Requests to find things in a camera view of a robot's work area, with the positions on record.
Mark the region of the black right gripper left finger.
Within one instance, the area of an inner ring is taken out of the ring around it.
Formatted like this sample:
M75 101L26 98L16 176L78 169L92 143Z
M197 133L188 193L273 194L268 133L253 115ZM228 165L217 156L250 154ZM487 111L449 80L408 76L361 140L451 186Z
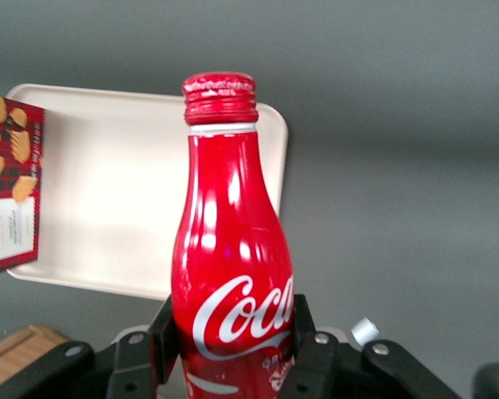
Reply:
M116 343L108 398L156 398L165 385L180 353L173 307L166 299L151 325L129 332Z

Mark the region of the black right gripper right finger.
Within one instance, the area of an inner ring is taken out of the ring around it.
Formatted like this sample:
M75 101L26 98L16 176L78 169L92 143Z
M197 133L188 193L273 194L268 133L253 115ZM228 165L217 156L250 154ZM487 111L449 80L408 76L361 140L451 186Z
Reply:
M306 297L294 296L294 365L281 387L281 396L295 398L356 398L341 369L338 339L316 329Z

